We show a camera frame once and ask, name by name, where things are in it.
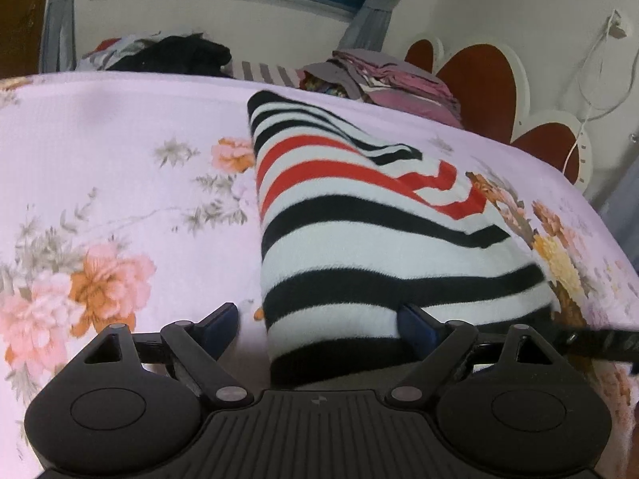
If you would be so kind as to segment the striped white red black sweater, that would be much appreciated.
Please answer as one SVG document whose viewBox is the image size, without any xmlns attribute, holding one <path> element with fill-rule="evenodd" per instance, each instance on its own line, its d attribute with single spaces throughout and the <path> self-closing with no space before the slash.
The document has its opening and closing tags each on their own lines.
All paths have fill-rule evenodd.
<svg viewBox="0 0 639 479">
<path fill-rule="evenodd" d="M 452 164 L 269 91 L 248 118 L 275 388 L 389 383 L 418 360 L 397 326 L 407 304 L 490 332 L 552 329 L 543 268 Z"/>
</svg>

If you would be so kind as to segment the black clothes pile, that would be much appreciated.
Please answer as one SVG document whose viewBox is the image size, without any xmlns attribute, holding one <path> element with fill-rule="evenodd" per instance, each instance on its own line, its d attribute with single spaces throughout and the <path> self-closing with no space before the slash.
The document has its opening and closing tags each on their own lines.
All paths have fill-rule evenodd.
<svg viewBox="0 0 639 479">
<path fill-rule="evenodd" d="M 224 68 L 231 62 L 231 50 L 208 40 L 201 32 L 190 35 L 157 32 L 151 36 L 104 40 L 80 58 L 76 69 L 228 78 Z"/>
</svg>

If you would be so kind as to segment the blue grey right curtain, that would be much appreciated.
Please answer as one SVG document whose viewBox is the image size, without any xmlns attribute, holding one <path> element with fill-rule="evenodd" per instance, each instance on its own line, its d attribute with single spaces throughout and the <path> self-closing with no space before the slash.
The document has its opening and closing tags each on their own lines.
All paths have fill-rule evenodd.
<svg viewBox="0 0 639 479">
<path fill-rule="evenodd" d="M 638 269 L 638 180 L 635 163 L 599 209 L 602 221 L 634 269 Z"/>
</svg>

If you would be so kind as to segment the pink floral bed blanket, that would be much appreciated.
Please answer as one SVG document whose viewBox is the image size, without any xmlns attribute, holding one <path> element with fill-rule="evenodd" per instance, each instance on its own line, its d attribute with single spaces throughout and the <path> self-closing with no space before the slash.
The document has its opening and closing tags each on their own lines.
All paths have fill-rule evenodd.
<svg viewBox="0 0 639 479">
<path fill-rule="evenodd" d="M 156 332 L 221 304 L 240 312 L 223 363 L 269 384 L 256 169 L 259 86 L 146 73 L 59 73 L 1 84 L 1 473 L 41 471 L 29 402 L 111 322 Z M 636 329 L 638 276 L 599 215 L 552 166 L 441 123 L 283 89 L 385 146 L 458 171 L 546 271 L 568 325 Z"/>
</svg>

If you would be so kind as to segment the folded pink grey bedding stack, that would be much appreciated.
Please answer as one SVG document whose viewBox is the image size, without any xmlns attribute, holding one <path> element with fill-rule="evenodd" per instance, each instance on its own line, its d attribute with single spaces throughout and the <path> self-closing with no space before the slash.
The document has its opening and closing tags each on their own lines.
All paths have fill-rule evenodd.
<svg viewBox="0 0 639 479">
<path fill-rule="evenodd" d="M 333 51 L 298 70 L 299 88 L 401 111 L 460 129 L 460 104 L 445 82 L 408 62 L 365 49 Z"/>
</svg>

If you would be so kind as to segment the red white scalloped headboard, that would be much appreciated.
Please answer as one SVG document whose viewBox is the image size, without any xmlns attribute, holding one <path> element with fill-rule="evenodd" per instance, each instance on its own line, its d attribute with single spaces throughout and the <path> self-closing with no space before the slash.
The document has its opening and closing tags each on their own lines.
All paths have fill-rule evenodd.
<svg viewBox="0 0 639 479">
<path fill-rule="evenodd" d="M 532 113 L 528 74 L 511 47 L 473 40 L 447 53 L 439 38 L 421 36 L 405 61 L 448 86 L 467 130 L 523 150 L 561 171 L 580 192 L 587 189 L 593 163 L 586 127 L 568 111 Z"/>
</svg>

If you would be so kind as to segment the grey white striped cloth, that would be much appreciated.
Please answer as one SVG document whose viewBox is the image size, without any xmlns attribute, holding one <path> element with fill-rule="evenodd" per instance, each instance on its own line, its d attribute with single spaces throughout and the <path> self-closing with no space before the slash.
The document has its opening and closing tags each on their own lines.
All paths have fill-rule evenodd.
<svg viewBox="0 0 639 479">
<path fill-rule="evenodd" d="M 254 81 L 281 87 L 300 88 L 300 75 L 295 68 L 248 61 L 231 61 L 222 71 L 237 80 Z"/>
</svg>

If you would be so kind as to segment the grey curtain by door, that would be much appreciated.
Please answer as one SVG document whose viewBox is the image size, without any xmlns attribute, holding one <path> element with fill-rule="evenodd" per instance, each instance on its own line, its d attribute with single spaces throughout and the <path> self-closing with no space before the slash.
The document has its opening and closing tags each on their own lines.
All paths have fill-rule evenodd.
<svg viewBox="0 0 639 479">
<path fill-rule="evenodd" d="M 76 67 L 75 0 L 47 0 L 39 55 L 40 73 Z"/>
</svg>

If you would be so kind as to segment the grey curtain by headboard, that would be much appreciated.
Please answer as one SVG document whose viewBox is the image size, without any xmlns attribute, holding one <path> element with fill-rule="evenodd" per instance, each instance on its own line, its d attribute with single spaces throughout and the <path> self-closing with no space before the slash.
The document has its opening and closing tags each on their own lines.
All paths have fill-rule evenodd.
<svg viewBox="0 0 639 479">
<path fill-rule="evenodd" d="M 392 13 L 401 0 L 364 0 L 339 41 L 338 48 L 380 51 L 391 22 Z"/>
</svg>

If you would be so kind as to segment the brown wooden door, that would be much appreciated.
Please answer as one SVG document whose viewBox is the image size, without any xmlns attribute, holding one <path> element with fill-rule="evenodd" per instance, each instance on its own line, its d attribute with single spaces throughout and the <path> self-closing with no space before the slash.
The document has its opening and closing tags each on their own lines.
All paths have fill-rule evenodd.
<svg viewBox="0 0 639 479">
<path fill-rule="evenodd" d="M 1 0 L 1 78 L 38 73 L 46 0 Z"/>
</svg>

